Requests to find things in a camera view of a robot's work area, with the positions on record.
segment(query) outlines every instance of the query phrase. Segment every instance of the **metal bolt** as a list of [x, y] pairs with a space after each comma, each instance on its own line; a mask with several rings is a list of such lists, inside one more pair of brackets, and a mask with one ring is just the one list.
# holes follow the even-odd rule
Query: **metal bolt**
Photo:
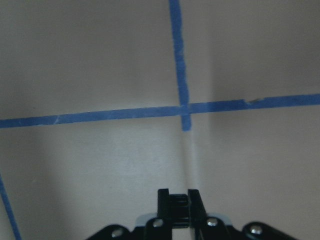
[[124, 230], [122, 228], [116, 228], [115, 230], [113, 230], [113, 232], [111, 233], [111, 236], [113, 238], [118, 238], [120, 237], [122, 234], [124, 234]]
[[153, 221], [153, 227], [154, 228], [160, 228], [164, 224], [164, 221], [162, 219], [156, 219]]
[[214, 217], [211, 217], [206, 220], [206, 224], [208, 224], [210, 227], [215, 227], [218, 225], [218, 220]]
[[258, 225], [253, 225], [250, 227], [250, 232], [252, 234], [260, 235], [260, 234], [262, 234], [262, 227], [260, 227]]

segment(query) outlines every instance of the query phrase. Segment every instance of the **screw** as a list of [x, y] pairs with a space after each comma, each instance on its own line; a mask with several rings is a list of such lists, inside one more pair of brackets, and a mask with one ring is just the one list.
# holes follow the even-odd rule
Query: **screw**
[[162, 219], [156, 219], [153, 221], [153, 227], [154, 228], [160, 228], [164, 224], [164, 221]]
[[115, 230], [112, 231], [111, 236], [113, 238], [118, 238], [120, 237], [122, 234], [124, 234], [124, 230], [122, 228], [116, 228]]
[[250, 232], [252, 234], [260, 235], [260, 234], [262, 234], [262, 227], [260, 227], [258, 225], [253, 225], [250, 227]]
[[208, 224], [210, 227], [215, 227], [218, 225], [218, 220], [214, 217], [211, 217], [206, 220], [206, 224]]

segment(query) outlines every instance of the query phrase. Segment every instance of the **white surface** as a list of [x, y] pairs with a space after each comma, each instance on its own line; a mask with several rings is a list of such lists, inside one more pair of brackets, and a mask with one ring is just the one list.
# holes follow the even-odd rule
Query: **white surface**
[[[181, 7], [191, 103], [320, 93], [319, 1]], [[2, 1], [0, 11], [1, 119], [178, 104], [166, 0]], [[132, 229], [157, 210], [159, 188], [198, 188], [206, 210], [239, 229], [259, 220], [317, 240], [319, 110], [195, 114], [191, 132], [178, 116], [0, 129], [0, 171], [23, 240]]]

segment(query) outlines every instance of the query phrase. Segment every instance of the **blue tape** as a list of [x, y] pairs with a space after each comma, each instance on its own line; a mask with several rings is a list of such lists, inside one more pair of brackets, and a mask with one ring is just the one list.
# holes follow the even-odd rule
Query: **blue tape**
[[179, 106], [161, 106], [161, 107], [146, 107], [132, 108], [109, 111], [92, 111], [82, 113], [71, 113], [51, 116], [36, 116], [26, 118], [14, 118], [0, 120], [0, 129], [30, 127], [42, 125], [56, 124], [72, 124], [81, 122], [94, 122], [103, 120], [116, 119], [139, 119], [139, 118], [154, 118], [154, 117], [169, 117], [179, 116], [183, 114], [183, 109]]
[[9, 218], [10, 224], [11, 224], [11, 228], [15, 237], [15, 240], [22, 240], [19, 229], [18, 229], [18, 225], [14, 216], [14, 212], [12, 211], [10, 202], [9, 202], [9, 198], [5, 189], [5, 185], [4, 182], [2, 180], [2, 177], [0, 175], [0, 195], [1, 195], [1, 199], [6, 211], [6, 214]]
[[169, 8], [179, 103], [183, 111], [183, 114], [181, 115], [181, 124], [183, 131], [189, 131], [191, 129], [191, 116], [188, 108], [189, 90], [186, 77], [184, 41], [182, 37], [182, 15], [179, 1], [169, 0]]
[[320, 94], [276, 96], [246, 102], [245, 100], [212, 101], [190, 104], [191, 114], [270, 109], [297, 106], [320, 105]]

